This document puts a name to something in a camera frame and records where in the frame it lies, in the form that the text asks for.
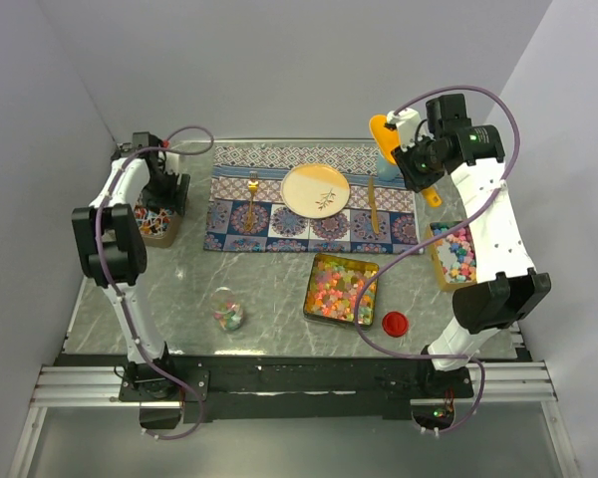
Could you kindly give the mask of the clear glass jar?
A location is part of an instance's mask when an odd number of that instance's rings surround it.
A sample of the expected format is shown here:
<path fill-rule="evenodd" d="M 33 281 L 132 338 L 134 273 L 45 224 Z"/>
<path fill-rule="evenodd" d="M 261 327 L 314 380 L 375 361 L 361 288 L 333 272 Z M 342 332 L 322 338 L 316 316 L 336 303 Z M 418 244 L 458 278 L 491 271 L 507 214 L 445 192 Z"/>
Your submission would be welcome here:
<path fill-rule="evenodd" d="M 220 287 L 213 292 L 210 297 L 210 308 L 214 318 L 225 331 L 233 332 L 242 326 L 243 307 L 229 288 Z"/>

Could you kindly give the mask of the red jar lid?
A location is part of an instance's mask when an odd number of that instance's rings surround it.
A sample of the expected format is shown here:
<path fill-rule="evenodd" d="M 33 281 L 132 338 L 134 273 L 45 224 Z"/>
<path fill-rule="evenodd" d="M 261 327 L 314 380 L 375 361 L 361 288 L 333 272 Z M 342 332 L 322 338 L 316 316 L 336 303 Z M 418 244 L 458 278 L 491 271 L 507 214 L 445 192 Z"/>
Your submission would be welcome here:
<path fill-rule="evenodd" d="M 408 318 L 401 312 L 390 311 L 382 318 L 382 328 L 384 332 L 393 338 L 399 338 L 405 335 L 409 330 Z"/>

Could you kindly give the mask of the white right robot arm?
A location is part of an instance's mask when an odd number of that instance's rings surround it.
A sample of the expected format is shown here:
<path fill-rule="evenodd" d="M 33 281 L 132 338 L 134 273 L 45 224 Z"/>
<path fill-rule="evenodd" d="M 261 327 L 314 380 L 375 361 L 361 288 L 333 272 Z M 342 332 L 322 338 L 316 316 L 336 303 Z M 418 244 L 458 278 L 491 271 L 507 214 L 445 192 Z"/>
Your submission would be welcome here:
<path fill-rule="evenodd" d="M 495 126 L 475 125 L 467 115 L 465 86 L 445 87 L 421 96 L 426 103 L 426 135 L 416 130 L 401 137 L 405 146 L 392 156 L 414 192 L 449 176 L 462 201 L 475 247 L 476 279 L 452 295 L 453 317 L 422 352 L 430 363 L 416 374 L 419 390 L 441 395 L 450 371 L 465 366 L 480 346 L 499 331 L 526 318 L 551 290 L 548 274 L 538 273 L 527 253 L 509 198 L 507 178 L 520 149 L 513 113 L 496 94 L 478 88 L 506 115 L 513 137 L 505 153 Z"/>

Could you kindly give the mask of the brown box of candies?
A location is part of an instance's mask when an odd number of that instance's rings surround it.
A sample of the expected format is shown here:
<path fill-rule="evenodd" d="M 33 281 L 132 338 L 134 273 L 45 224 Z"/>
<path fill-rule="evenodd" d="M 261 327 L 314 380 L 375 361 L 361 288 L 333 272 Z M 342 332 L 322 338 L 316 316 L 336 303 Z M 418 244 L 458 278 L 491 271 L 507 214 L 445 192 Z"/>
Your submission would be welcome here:
<path fill-rule="evenodd" d="M 174 242 L 184 214 L 176 214 L 169 209 L 162 209 L 158 213 L 144 207 L 144 190 L 135 209 L 135 219 L 141 236 L 148 247 L 168 248 Z"/>

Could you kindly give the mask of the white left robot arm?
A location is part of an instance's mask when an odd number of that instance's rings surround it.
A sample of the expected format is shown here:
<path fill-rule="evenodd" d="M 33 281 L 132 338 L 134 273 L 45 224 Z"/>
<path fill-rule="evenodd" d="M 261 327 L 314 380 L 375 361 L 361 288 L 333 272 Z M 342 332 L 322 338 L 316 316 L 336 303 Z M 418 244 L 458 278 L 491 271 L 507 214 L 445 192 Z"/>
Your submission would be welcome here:
<path fill-rule="evenodd" d="M 131 143 L 114 156 L 96 199 L 74 209 L 71 216 L 83 273 L 109 299 L 125 337 L 128 364 L 123 381 L 158 400 L 175 394 L 178 375 L 141 281 L 148 254 L 135 207 L 185 215 L 190 176 L 167 165 L 171 156 L 165 139 L 147 131 L 134 133 Z"/>

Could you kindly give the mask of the yellow plastic scoop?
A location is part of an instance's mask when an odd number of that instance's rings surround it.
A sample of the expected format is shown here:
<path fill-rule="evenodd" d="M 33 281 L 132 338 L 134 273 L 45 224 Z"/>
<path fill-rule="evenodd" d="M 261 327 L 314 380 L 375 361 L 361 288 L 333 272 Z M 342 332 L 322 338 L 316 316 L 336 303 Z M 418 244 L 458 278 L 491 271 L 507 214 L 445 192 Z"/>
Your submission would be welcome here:
<path fill-rule="evenodd" d="M 391 151 L 399 145 L 399 137 L 396 128 L 387 123 L 386 115 L 375 115 L 369 121 L 370 133 L 377 144 L 380 153 L 390 162 L 396 164 L 392 159 Z"/>

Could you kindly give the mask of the square tin of translucent candies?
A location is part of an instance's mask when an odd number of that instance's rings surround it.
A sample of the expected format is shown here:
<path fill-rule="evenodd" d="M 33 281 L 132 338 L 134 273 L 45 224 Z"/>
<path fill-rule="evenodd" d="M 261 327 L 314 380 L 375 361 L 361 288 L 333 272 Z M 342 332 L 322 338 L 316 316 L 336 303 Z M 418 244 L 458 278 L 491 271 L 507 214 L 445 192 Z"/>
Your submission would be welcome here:
<path fill-rule="evenodd" d="M 353 325 L 357 318 L 362 329 L 369 328 L 375 318 L 376 282 L 360 299 L 357 315 L 353 308 L 360 290 L 378 271 L 375 263 L 317 253 L 303 303 L 304 317 L 336 325 Z"/>

